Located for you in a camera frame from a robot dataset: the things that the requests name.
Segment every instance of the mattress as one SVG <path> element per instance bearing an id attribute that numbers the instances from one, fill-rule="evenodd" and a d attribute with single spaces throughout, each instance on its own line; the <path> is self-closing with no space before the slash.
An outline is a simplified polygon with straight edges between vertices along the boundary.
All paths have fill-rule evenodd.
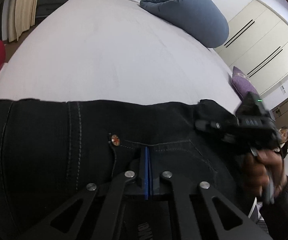
<path id="1" fill-rule="evenodd" d="M 69 0 L 25 39 L 0 76 L 0 99 L 240 103 L 213 49 L 129 0 Z"/>

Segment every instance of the white wardrobe door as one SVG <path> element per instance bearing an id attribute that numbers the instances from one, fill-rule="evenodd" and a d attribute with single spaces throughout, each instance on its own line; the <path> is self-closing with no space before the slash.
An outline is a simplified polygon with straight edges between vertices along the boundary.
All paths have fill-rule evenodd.
<path id="1" fill-rule="evenodd" d="M 251 20 L 255 20 L 260 16 L 267 8 L 257 0 L 250 2 L 238 15 L 236 15 L 229 23 L 229 41 L 233 36 L 238 34 L 243 27 L 245 27 Z M 224 44 L 215 48 L 217 53 L 221 52 L 225 48 Z"/>
<path id="2" fill-rule="evenodd" d="M 265 10 L 244 33 L 228 44 L 220 53 L 220 57 L 230 66 L 261 38 L 274 28 L 281 19 L 271 10 Z"/>
<path id="3" fill-rule="evenodd" d="M 282 48 L 288 42 L 288 25 L 280 21 L 271 31 L 269 31 L 259 42 L 236 60 L 233 66 L 238 67 L 245 75 L 252 74 L 257 67 L 265 64 L 274 56 L 274 52 Z"/>
<path id="4" fill-rule="evenodd" d="M 250 77 L 251 83 L 262 94 L 288 74 L 288 43 L 268 64 Z"/>

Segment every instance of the copper button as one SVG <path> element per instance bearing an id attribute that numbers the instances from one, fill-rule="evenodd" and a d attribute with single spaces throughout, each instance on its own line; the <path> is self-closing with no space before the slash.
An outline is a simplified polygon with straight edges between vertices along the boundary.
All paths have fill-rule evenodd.
<path id="1" fill-rule="evenodd" d="M 112 135 L 111 141 L 112 141 L 114 146 L 119 146 L 121 143 L 119 137 L 116 134 Z"/>

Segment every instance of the floor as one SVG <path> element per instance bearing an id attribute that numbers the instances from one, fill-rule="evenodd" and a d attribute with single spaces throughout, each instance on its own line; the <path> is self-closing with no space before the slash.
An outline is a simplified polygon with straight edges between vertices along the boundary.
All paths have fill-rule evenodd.
<path id="1" fill-rule="evenodd" d="M 6 50 L 6 59 L 5 62 L 9 62 L 15 51 L 17 51 L 18 47 L 23 43 L 23 41 L 30 35 L 30 33 L 36 28 L 36 25 L 31 27 L 28 31 L 23 32 L 18 41 L 12 41 L 11 43 L 7 43 L 5 45 Z"/>

